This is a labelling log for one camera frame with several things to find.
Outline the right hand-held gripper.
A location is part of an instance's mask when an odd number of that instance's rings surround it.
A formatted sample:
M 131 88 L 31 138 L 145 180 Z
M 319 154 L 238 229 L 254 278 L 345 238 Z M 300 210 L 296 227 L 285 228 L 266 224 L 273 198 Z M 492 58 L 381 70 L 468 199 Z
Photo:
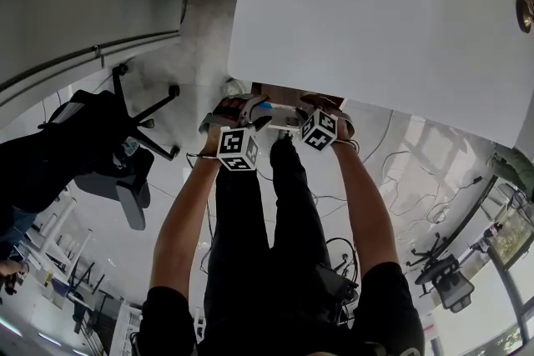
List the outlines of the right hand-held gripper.
M 300 124 L 300 139 L 307 146 L 318 152 L 325 151 L 333 143 L 345 143 L 355 148 L 355 142 L 350 139 L 338 138 L 339 120 L 345 122 L 348 131 L 354 131 L 348 115 L 326 108 L 317 108 L 312 113 L 296 108 L 295 113 Z

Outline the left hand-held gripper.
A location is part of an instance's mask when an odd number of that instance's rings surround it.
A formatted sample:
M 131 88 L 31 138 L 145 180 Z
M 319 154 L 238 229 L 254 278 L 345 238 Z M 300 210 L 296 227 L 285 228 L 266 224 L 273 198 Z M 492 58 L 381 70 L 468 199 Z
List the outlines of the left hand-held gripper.
M 271 116 L 261 116 L 250 121 L 254 108 L 268 100 L 264 94 L 245 94 L 244 117 L 237 123 L 208 113 L 199 126 L 206 137 L 201 158 L 216 158 L 230 171 L 251 171 L 255 169 L 259 147 L 255 133 L 267 127 Z

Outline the person's right hand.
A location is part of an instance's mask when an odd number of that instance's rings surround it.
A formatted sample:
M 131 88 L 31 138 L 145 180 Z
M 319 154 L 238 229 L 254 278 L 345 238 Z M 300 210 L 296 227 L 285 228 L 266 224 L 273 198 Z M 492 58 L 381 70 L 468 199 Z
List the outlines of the person's right hand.
M 339 106 L 329 98 L 318 93 L 306 93 L 300 97 L 300 101 L 304 104 L 298 110 L 307 115 L 311 115 L 316 110 L 321 110 L 328 114 L 340 112 Z

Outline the person's left hand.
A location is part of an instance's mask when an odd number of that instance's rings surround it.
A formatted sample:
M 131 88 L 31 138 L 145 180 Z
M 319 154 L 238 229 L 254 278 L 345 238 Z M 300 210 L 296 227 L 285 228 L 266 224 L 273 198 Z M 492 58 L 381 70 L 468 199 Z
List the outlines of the person's left hand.
M 244 117 L 248 102 L 252 97 L 251 93 L 244 93 L 223 98 L 215 107 L 213 115 L 237 123 Z

